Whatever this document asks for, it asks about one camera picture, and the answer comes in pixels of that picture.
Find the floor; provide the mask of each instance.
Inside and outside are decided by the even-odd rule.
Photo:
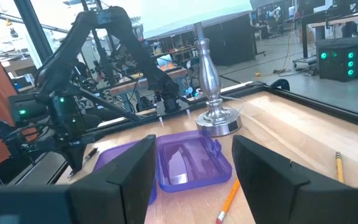
[[[288,36],[258,40],[257,48],[259,52],[266,51],[266,56],[257,55],[255,61],[239,63],[230,67],[218,67],[219,74],[222,77],[239,82],[257,80],[267,84],[279,78],[285,78],[290,82],[291,90],[297,94],[358,112],[358,80],[342,83],[332,80],[321,80],[318,76],[307,77],[304,73],[294,74],[296,71],[293,68],[292,61],[302,57],[302,45],[296,44],[295,41],[292,44],[288,44]],[[309,54],[315,53],[313,48],[314,45],[310,44],[308,47]],[[291,69],[290,72],[283,74],[290,76],[278,77],[277,75],[271,75],[264,78],[255,77],[255,73],[266,75],[271,74],[273,69],[278,70],[282,68]],[[225,78],[221,80],[224,87],[237,84]]]

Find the purple plastic container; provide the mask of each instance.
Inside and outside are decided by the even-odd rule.
[[[98,161],[96,161],[96,165],[93,168],[93,171],[100,169],[100,167],[106,165],[108,162],[112,161],[117,156],[119,156],[123,152],[127,151],[130,147],[134,146],[137,142],[138,141],[130,142],[130,143],[123,144],[121,146],[117,146],[117,147],[103,151],[100,154]],[[151,205],[154,202],[155,198],[157,198],[157,186],[156,186],[155,180],[154,180],[152,193],[150,195],[149,205]]]
[[[166,192],[226,182],[232,167],[222,146],[202,131],[187,131],[157,138],[157,179]]]

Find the yellow pencil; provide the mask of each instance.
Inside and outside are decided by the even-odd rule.
[[[342,155],[340,152],[336,152],[335,155],[335,161],[336,161],[336,172],[338,175],[338,181],[340,183],[345,183],[345,180],[343,178],[343,165],[342,165]]]
[[[236,180],[236,182],[233,185],[233,188],[230,191],[229,196],[227,197],[226,201],[224,202],[222,211],[219,213],[216,224],[221,224],[223,222],[224,216],[226,215],[227,211],[229,210],[230,204],[233,201],[233,198],[237,192],[237,189],[240,187],[239,179]]]

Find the wooden tabletop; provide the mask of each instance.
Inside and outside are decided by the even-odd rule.
[[[171,79],[183,78],[184,76],[186,76],[186,74],[187,74],[187,70],[185,68],[181,68],[176,71],[168,72],[168,75],[171,77]],[[113,87],[110,90],[110,93],[113,95],[119,95],[119,94],[125,93],[126,91],[129,91],[129,90],[132,91],[135,88],[135,85],[136,85],[136,88],[140,88],[140,87],[148,86],[149,84],[147,83],[146,79],[141,79],[137,83],[133,82],[133,83],[128,83],[128,84],[125,84],[122,86]]]
[[[158,188],[155,202],[148,207],[145,223],[149,224],[204,224],[215,223],[215,219],[237,179],[231,155],[232,137],[241,134],[265,147],[286,156],[328,177],[336,178],[335,152],[342,153],[345,183],[358,187],[358,126],[337,119],[311,108],[288,101],[267,92],[245,96],[241,111],[243,127],[234,134],[217,138],[222,152],[233,166],[231,179],[216,184],[177,193],[166,193]],[[239,108],[240,103],[225,104]],[[205,109],[193,111],[163,122],[147,124],[112,134],[101,141],[90,144],[103,150],[142,139],[147,134],[179,133],[196,129],[195,119]],[[68,168],[58,184],[72,183],[92,172],[98,155],[95,155],[71,180]],[[239,189],[224,220],[225,224],[255,223],[247,200]]]
[[[331,21],[328,21],[328,25],[342,24],[342,23],[347,23],[347,22],[352,22],[352,21],[358,21],[358,12],[348,15],[348,16],[344,16],[344,17],[340,17],[338,19],[333,19]],[[325,26],[325,25],[327,25],[326,22],[317,22],[317,23],[310,24],[311,27],[319,27],[319,26]]]

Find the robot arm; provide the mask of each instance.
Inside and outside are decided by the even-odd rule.
[[[56,52],[41,66],[37,75],[40,95],[53,91],[64,91],[70,80],[70,71],[76,64],[76,56],[81,50],[91,29],[106,29],[128,48],[139,64],[149,83],[149,89],[170,98],[177,95],[178,85],[159,68],[150,55],[142,48],[132,31],[132,23],[121,7],[110,7],[100,11],[85,11],[77,15],[73,27]]]

